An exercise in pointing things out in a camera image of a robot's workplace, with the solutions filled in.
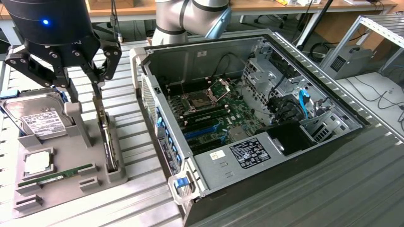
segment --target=metal frame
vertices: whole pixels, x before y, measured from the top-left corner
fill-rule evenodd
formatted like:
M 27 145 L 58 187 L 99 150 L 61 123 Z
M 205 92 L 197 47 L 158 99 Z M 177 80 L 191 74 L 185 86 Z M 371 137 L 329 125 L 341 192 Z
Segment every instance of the metal frame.
M 398 56 L 403 52 L 404 48 L 404 16 L 390 14 L 390 15 L 371 15 L 371 16 L 359 16 L 357 21 L 354 22 L 341 44 L 335 48 L 335 51 L 331 53 L 331 56 L 322 62 L 321 67 L 326 69 L 331 66 L 335 61 L 342 49 L 350 42 L 353 35 L 359 30 L 361 25 L 365 25 L 374 32 L 381 34 L 386 39 L 389 39 L 393 43 L 401 46 L 401 50 L 394 54 L 394 56 L 387 60 L 383 68 L 383 71 L 389 65 L 394 62 Z M 370 33 L 365 35 L 365 37 L 358 41 L 358 45 L 362 45 L 369 37 Z
M 394 6 L 386 6 L 385 11 L 382 14 L 387 14 Z M 355 8 L 333 8 L 329 9 L 327 12 L 358 12 L 358 11 L 374 11 L 375 6 L 374 5 L 367 5 L 367 6 L 358 6 Z M 241 23 L 246 22 L 246 16 L 250 15 L 277 15 L 277 14 L 301 14 L 306 13 L 307 9 L 294 9 L 294 7 L 286 7 L 285 10 L 263 10 L 263 11 L 238 11 L 233 12 L 233 16 L 242 16 L 241 18 Z M 306 35 L 314 26 L 315 23 L 315 17 L 318 17 L 321 14 L 322 9 L 313 9 L 309 11 L 309 13 L 314 13 L 313 19 L 310 20 L 310 24 L 305 30 L 305 33 L 302 35 L 302 38 L 299 40 L 298 45 L 303 42 Z M 123 15 L 119 16 L 119 21 L 137 21 L 137 20 L 157 20 L 157 15 L 155 14 L 139 14 L 139 15 Z M 110 21 L 110 16 L 93 16 L 91 17 L 91 22 L 94 23 L 101 23 L 101 22 L 109 22 Z M 18 33 L 14 29 L 14 22 L 11 19 L 0 20 L 0 28 L 5 31 L 6 37 L 11 43 L 11 45 L 21 45 L 22 41 L 19 39 Z M 139 26 L 141 31 L 145 33 L 145 23 Z

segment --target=blue cable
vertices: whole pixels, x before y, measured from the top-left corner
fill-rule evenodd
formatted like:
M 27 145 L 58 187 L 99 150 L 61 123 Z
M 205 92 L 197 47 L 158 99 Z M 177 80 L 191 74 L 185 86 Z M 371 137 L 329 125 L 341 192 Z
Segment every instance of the blue cable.
M 299 92 L 299 102 L 301 102 L 301 105 L 302 105 L 302 108 L 303 108 L 303 111 L 305 111 L 305 114 L 306 114 L 306 119 L 310 118 L 310 114 L 309 114 L 309 110 L 306 108 L 306 105 L 305 105 L 305 102 L 306 102 L 306 98 L 310 99 L 310 93 L 307 90 L 302 89 L 301 92 Z

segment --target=label sticker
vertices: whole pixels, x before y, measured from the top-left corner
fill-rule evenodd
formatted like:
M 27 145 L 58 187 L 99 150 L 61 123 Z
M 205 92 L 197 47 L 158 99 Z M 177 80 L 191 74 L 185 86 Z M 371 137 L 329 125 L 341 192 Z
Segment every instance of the label sticker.
M 198 56 L 199 56 L 199 57 L 207 56 L 207 54 L 209 54 L 207 51 L 201 51 L 201 52 L 198 52 Z
M 243 169 L 271 159 L 258 138 L 253 138 L 230 147 Z
M 37 136 L 46 136 L 66 131 L 57 111 L 25 116 L 23 121 Z
M 226 156 L 226 153 L 223 152 L 223 150 L 219 150 L 219 151 L 211 153 L 213 160 L 217 160 L 217 159 L 219 159 L 219 158 L 222 158 L 225 156 Z

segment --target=wooden table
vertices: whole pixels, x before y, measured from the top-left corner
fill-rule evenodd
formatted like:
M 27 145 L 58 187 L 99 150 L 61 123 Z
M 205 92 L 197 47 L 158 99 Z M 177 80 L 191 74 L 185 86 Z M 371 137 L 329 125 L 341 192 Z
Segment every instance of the wooden table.
M 281 3 L 273 0 L 233 0 L 233 10 L 234 16 L 242 16 L 241 22 L 243 23 L 246 20 L 246 16 L 249 15 L 275 15 L 275 14 L 299 14 L 306 13 L 309 7 L 307 6 L 283 6 Z M 303 31 L 302 38 L 299 43 L 305 40 L 310 29 L 314 26 L 314 22 L 319 17 L 321 11 L 325 8 L 327 0 L 323 0 L 321 4 L 314 4 L 310 8 L 309 13 L 314 13 L 310 23 Z M 385 10 L 382 14 L 386 14 L 391 11 L 391 9 L 397 6 L 397 3 L 391 0 L 385 0 Z M 11 20 L 11 15 L 3 5 L 0 5 L 0 28 L 5 31 L 5 34 L 13 45 L 22 44 L 21 39 L 17 35 L 14 29 L 14 23 Z M 351 5 L 345 0 L 335 0 L 327 12 L 354 12 L 354 11 L 374 11 L 374 5 Z M 134 20 L 150 20 L 155 19 L 157 16 L 157 6 L 155 0 L 137 0 L 137 4 L 134 8 L 129 9 L 118 9 L 119 20 L 121 21 L 134 21 Z M 110 21 L 111 10 L 91 10 L 90 16 L 93 22 L 109 22 Z M 145 33 L 145 23 L 139 28 Z

